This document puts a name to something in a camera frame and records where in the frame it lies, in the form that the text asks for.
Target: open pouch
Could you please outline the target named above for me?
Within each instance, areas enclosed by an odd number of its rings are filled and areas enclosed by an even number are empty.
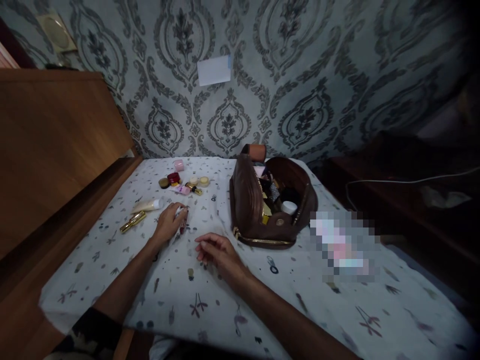
[[[274,212],[263,223],[264,196],[253,161],[265,161],[265,145],[246,145],[238,155],[230,179],[230,212],[233,234],[237,240],[253,247],[287,249],[295,244],[297,234],[310,223],[310,212],[317,211],[317,194],[308,174],[284,157],[273,157],[265,164],[278,190],[298,194],[297,210],[292,215]]]

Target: person's left hand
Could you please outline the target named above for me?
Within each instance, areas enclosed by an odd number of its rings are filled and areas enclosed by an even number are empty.
[[[178,208],[183,208],[177,217],[175,213]],[[172,238],[179,229],[182,221],[187,217],[188,210],[181,202],[172,202],[162,211],[158,217],[158,224],[155,232],[151,236],[150,240],[155,245],[161,247],[164,243]]]

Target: bed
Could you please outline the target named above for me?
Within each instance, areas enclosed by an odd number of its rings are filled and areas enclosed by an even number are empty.
[[[173,171],[178,159],[185,163],[182,178],[210,178],[203,195],[160,188],[158,180]],[[295,161],[310,176],[318,211],[348,214],[305,163]],[[144,160],[43,288],[40,307],[46,317],[62,332],[68,331],[143,247],[161,209],[121,234],[119,227],[130,218],[129,211],[141,200],[162,199],[165,205],[177,201],[189,205],[187,231],[174,236],[152,264],[126,327],[251,357],[289,358],[215,267],[196,260],[195,238],[216,232],[229,237],[255,276],[362,359],[454,359],[471,346],[474,332],[451,302],[380,244],[375,255],[379,274],[371,282],[325,283],[325,269],[311,259],[318,254],[308,228],[287,250],[252,248],[236,241],[228,201],[234,167],[235,160],[215,157]]]

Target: hand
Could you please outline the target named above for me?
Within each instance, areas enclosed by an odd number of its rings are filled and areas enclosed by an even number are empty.
[[[197,260],[204,264],[213,263],[226,283],[237,294],[242,292],[248,280],[255,277],[242,263],[230,240],[224,236],[209,232],[195,239],[200,243],[195,250]]]
[[[178,208],[183,208],[177,217],[175,213]],[[187,217],[188,210],[181,202],[172,202],[163,210],[158,217],[158,224],[150,240],[160,247],[175,235],[182,221]]]

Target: white cable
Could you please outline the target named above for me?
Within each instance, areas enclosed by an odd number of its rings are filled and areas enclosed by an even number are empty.
[[[349,196],[349,185],[350,184],[355,184],[355,183],[395,183],[395,184],[416,184],[416,183],[421,183],[424,181],[428,180],[433,180],[433,179],[441,179],[441,178],[451,178],[451,177],[456,177],[456,176],[462,176],[462,175],[467,175],[471,174],[473,172],[476,172],[477,170],[480,169],[480,166],[474,167],[473,169],[470,169],[465,172],[457,173],[457,174],[447,174],[447,175],[438,175],[438,176],[432,176],[432,177],[427,177],[421,180],[414,180],[414,181],[396,181],[396,180],[355,180],[355,181],[350,181],[345,184],[345,194],[348,202],[353,206],[355,211],[357,210],[357,207],[355,206],[354,202],[350,199]]]

